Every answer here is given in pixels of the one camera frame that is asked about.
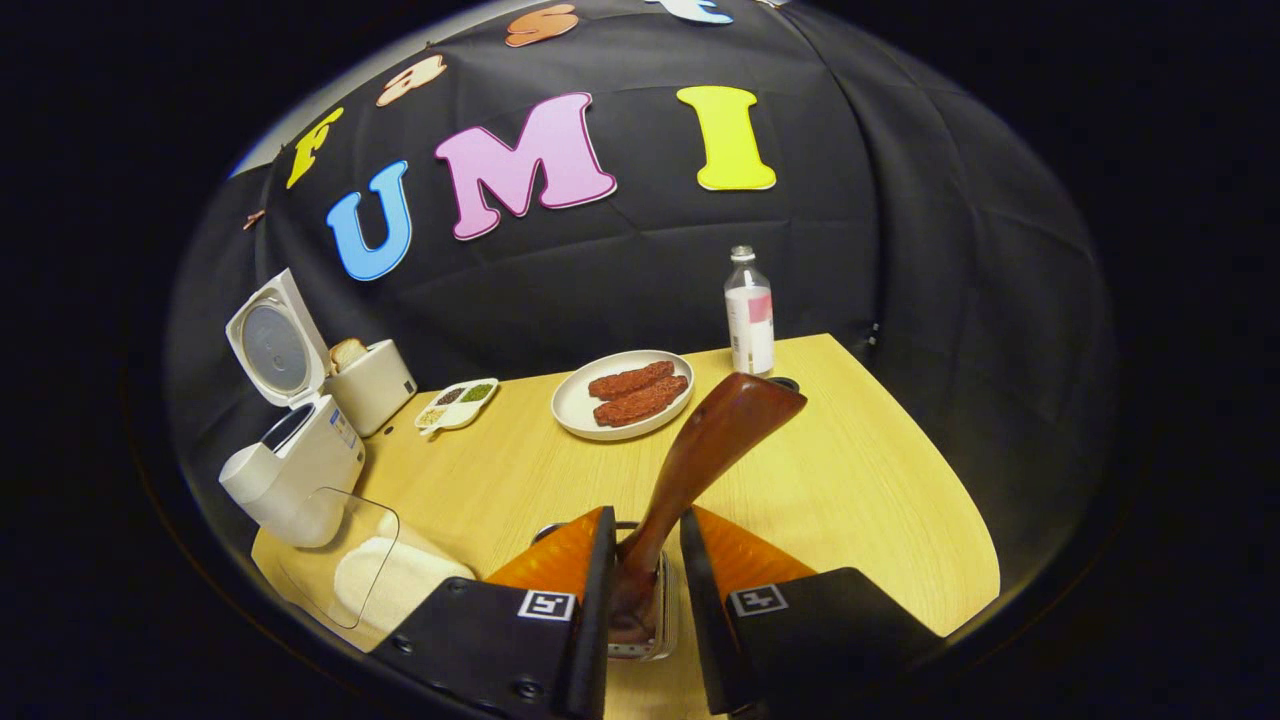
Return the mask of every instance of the white appliance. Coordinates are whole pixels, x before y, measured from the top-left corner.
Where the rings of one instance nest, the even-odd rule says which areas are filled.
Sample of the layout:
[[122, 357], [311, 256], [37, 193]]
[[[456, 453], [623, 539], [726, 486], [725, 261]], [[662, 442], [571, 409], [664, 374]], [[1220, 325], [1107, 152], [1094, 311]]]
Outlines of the white appliance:
[[325, 378], [324, 389], [347, 413], [356, 434], [369, 437], [413, 397], [417, 383], [396, 350], [396, 341], [388, 338], [370, 345], [342, 372]]
[[289, 270], [232, 316], [227, 340], [262, 397], [289, 413], [232, 455], [218, 482], [275, 537], [320, 547], [342, 523], [342, 496], [307, 498], [323, 487], [351, 492], [365, 465], [365, 443], [334, 397], [324, 395], [333, 363]]

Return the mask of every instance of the blue letter u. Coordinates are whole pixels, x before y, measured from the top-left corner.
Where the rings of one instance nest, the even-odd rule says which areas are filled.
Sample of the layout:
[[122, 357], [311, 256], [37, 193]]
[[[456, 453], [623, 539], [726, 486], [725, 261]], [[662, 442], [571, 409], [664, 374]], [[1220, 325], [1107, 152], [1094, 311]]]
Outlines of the blue letter u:
[[404, 186], [401, 183], [401, 177], [407, 169], [408, 163], [399, 160], [387, 165], [369, 181], [369, 190], [381, 199], [383, 217], [387, 218], [387, 241], [379, 245], [378, 250], [370, 249], [365, 243], [364, 233], [360, 232], [360, 218], [356, 217], [356, 208], [360, 205], [358, 192], [352, 192], [335, 202], [325, 218], [338, 240], [342, 266], [357, 281], [374, 281], [385, 275], [408, 252], [413, 224], [408, 219]]

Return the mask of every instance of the white dish with spices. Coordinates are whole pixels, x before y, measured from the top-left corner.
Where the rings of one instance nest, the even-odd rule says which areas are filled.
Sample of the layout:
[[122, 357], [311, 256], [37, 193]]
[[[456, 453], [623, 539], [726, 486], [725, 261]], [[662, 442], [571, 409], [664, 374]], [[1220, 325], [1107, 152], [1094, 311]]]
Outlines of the white dish with spices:
[[430, 436], [436, 430], [465, 428], [476, 419], [489, 400], [498, 392], [498, 378], [484, 378], [454, 383], [435, 395], [417, 414], [413, 425], [419, 434]]

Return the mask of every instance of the pink letter m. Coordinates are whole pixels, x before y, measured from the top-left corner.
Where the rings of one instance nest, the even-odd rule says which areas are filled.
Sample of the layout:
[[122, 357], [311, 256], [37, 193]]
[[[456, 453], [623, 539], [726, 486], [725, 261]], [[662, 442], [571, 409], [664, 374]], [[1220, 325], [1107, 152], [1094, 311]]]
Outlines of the pink letter m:
[[547, 188], [539, 200], [545, 208], [571, 208], [599, 200], [618, 187], [603, 172], [586, 133], [586, 106], [591, 96], [570, 92], [539, 102], [525, 122], [520, 142], [512, 150], [489, 131], [474, 127], [454, 135], [435, 149], [449, 163], [453, 191], [458, 196], [458, 224], [453, 237], [475, 240], [498, 227], [502, 218], [485, 205], [488, 187], [517, 218], [529, 211], [534, 177], [541, 164]]

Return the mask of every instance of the white towel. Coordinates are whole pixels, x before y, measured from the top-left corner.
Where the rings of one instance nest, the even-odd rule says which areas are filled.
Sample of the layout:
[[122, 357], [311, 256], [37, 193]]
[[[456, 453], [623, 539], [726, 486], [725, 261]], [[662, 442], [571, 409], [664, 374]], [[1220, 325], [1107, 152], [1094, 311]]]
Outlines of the white towel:
[[447, 578], [475, 579], [466, 565], [443, 553], [413, 547], [410, 542], [417, 541], [435, 550], [416, 533], [408, 536], [412, 537], [402, 533], [399, 541], [369, 538], [348, 552], [334, 573], [333, 589], [338, 601], [357, 615], [361, 624], [367, 623], [381, 633], [394, 630]]

